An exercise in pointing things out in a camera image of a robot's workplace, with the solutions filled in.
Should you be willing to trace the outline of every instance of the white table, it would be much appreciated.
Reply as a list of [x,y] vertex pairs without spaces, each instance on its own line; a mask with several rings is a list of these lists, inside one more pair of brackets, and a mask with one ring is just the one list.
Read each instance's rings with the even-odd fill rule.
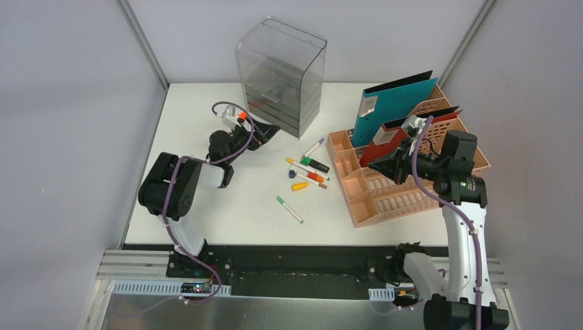
[[[246,151],[233,162],[234,175],[225,189],[198,187],[190,209],[196,212],[209,244],[396,245],[421,241],[447,245],[440,210],[354,228],[331,168],[324,190],[310,186],[292,192],[286,157],[295,160],[327,134],[354,126],[360,96],[373,84],[324,84],[320,113],[298,140],[280,131],[265,146]],[[204,158],[208,137],[228,130],[210,107],[220,100],[243,105],[240,84],[172,84],[158,124],[146,173],[162,152]],[[331,165],[322,145],[312,155]],[[280,195],[305,222],[299,224],[277,202]],[[171,243],[162,224],[136,202],[125,243]]]

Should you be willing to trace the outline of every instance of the peach plastic organizer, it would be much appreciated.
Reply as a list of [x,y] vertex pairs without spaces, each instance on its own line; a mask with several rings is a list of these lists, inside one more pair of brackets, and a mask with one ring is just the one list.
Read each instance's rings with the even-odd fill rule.
[[[451,107],[449,101],[440,88],[436,86],[430,99],[419,103],[411,114],[449,107]],[[441,150],[446,132],[450,129],[468,131],[459,118],[438,122],[429,128],[426,137],[432,140],[438,152]],[[326,148],[356,228],[431,210],[439,206],[436,201],[421,192],[413,177],[409,177],[404,184],[397,185],[376,170],[361,168],[359,160],[364,154],[366,146],[353,148],[352,132],[353,130],[350,129],[330,133]],[[429,143],[423,142],[419,151],[427,153]],[[490,163],[480,148],[477,148],[474,154],[474,161],[473,175],[479,176],[490,167]],[[434,192],[431,181],[423,179],[421,181],[430,192]]]

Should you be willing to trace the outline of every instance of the gray plastic box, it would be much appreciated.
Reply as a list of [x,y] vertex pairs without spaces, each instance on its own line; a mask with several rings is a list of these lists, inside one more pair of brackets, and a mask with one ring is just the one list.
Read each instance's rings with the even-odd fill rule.
[[327,40],[266,17],[237,44],[247,108],[300,138],[320,111]]

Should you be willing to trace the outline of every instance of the blue folder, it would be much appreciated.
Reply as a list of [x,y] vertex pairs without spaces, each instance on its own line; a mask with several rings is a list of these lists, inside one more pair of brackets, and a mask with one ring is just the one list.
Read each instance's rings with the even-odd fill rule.
[[383,123],[405,118],[427,100],[437,82],[437,78],[430,79],[431,73],[427,71],[362,91],[352,145],[368,146]]

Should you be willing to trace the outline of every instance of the white wall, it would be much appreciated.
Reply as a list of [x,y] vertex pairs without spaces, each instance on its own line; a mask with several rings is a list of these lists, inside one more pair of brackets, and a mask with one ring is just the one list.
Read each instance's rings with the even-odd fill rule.
[[114,0],[0,7],[0,329],[77,329],[162,88]]
[[499,1],[445,87],[492,163],[487,248],[523,329],[580,329],[583,2]]
[[130,0],[171,83],[239,81],[235,46],[267,15],[328,39],[324,80],[446,68],[483,0]]

